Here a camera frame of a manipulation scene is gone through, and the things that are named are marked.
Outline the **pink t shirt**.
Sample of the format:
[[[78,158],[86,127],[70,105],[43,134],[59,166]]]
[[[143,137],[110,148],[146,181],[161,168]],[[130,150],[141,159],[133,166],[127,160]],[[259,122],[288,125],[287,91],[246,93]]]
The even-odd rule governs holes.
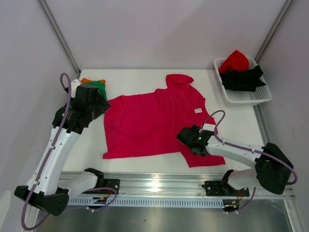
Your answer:
[[[195,155],[176,138],[184,127],[202,126],[206,119],[215,124],[206,110],[206,99],[191,85],[193,81],[185,74],[168,74],[165,89],[110,100],[104,116],[108,151],[103,158],[180,152],[190,168],[224,165],[223,157]]]

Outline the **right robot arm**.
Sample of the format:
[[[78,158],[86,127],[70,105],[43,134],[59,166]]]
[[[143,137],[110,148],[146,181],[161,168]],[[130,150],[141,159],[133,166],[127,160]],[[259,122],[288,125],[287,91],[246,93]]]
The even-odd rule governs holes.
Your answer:
[[[242,144],[197,125],[183,128],[176,138],[187,146],[194,156],[218,155],[248,166],[246,170],[228,170],[224,174],[220,188],[226,195],[242,188],[257,187],[281,195],[294,173],[292,163],[273,143],[265,146]]]

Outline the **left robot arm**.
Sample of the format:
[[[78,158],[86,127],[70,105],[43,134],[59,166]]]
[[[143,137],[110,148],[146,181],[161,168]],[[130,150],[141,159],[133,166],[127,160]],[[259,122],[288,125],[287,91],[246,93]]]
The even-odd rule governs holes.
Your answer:
[[[32,178],[24,186],[16,187],[14,195],[53,216],[60,215],[70,199],[87,190],[104,190],[104,174],[93,168],[61,185],[58,180],[67,157],[84,128],[104,114],[110,104],[102,91],[94,85],[81,84],[68,105],[55,114],[50,142]]]

